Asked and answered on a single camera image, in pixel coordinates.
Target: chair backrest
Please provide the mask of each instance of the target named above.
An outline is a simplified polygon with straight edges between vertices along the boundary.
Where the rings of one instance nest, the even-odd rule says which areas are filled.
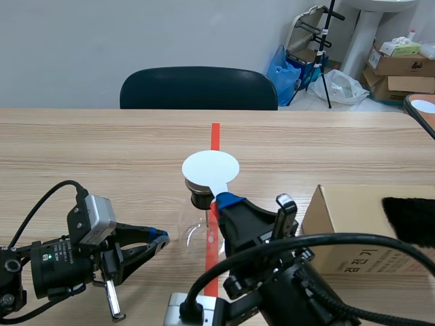
[[[277,92],[261,73],[219,67],[145,69],[126,79],[121,109],[278,110]]]

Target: tripod stand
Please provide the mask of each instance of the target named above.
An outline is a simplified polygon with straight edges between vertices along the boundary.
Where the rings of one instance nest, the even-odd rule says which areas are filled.
[[[320,75],[321,75],[321,78],[323,79],[323,82],[324,82],[324,88],[325,88],[326,98],[328,99],[328,106],[329,106],[330,109],[332,108],[332,105],[331,105],[331,101],[329,99],[328,88],[326,87],[326,82],[325,82],[325,67],[324,67],[325,66],[325,53],[326,53],[324,48],[325,48],[325,43],[327,42],[326,41],[326,35],[328,35],[328,29],[329,29],[329,24],[330,24],[330,21],[331,21],[331,17],[338,18],[339,20],[344,20],[345,19],[344,16],[342,16],[340,14],[337,14],[336,12],[333,12],[334,5],[335,5],[335,0],[331,0],[330,7],[329,8],[324,7],[324,11],[328,15],[326,17],[325,27],[321,30],[321,39],[320,39],[320,42],[319,42],[320,43],[319,50],[317,51],[314,64],[311,65],[310,71],[308,72],[308,74],[305,76],[304,80],[302,80],[302,83],[301,83],[301,85],[303,85],[306,82],[306,80],[309,78],[307,86],[305,88],[305,92],[306,92],[308,90],[309,84],[311,83],[311,80],[313,79],[313,75],[314,75],[315,69],[316,68],[320,68]],[[300,28],[306,29],[308,31],[312,31],[313,29],[316,29],[316,28],[314,28],[312,26],[309,26],[312,29],[308,29],[304,25],[307,25],[307,24],[301,24]],[[298,94],[299,90],[300,90],[300,87],[298,87],[296,89],[295,93],[293,94],[293,97],[290,99],[290,101],[287,104],[287,106],[290,105],[290,103],[293,101],[295,96]]]

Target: sink pedestal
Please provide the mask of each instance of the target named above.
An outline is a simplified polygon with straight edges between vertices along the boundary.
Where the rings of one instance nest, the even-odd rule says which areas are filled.
[[[351,44],[340,69],[343,73],[356,80],[361,77],[382,15],[383,12],[361,10],[360,19],[353,32]]]

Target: white sink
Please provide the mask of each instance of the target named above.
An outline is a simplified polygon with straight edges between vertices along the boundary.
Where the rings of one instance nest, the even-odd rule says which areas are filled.
[[[384,12],[402,12],[417,3],[417,0],[344,0],[361,10],[360,19],[353,32],[349,49],[341,65],[346,75],[359,79],[366,64],[368,53]]]
[[[366,12],[402,12],[417,0],[345,0],[347,4]]]

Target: wood grain surface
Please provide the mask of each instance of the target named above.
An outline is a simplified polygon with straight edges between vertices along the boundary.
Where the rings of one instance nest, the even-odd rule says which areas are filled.
[[[117,288],[127,313],[120,325],[161,325],[169,295],[187,292],[204,271],[204,261],[180,255],[177,221],[189,196],[181,164],[210,148],[212,122],[221,126],[221,150],[241,165],[230,189],[272,210],[277,209],[276,195],[287,192],[298,204],[299,221],[320,183],[435,184],[435,142],[405,114],[2,109],[0,243],[9,243],[55,183],[79,181],[110,198],[118,221],[169,232],[172,243]],[[19,245],[66,234],[74,195],[70,187],[49,199]],[[30,266],[23,279],[29,300],[20,314],[45,302],[34,297]],[[326,279],[348,304],[435,322],[431,278]],[[27,323],[110,324],[104,290],[92,286]],[[265,322],[256,316],[246,325]]]

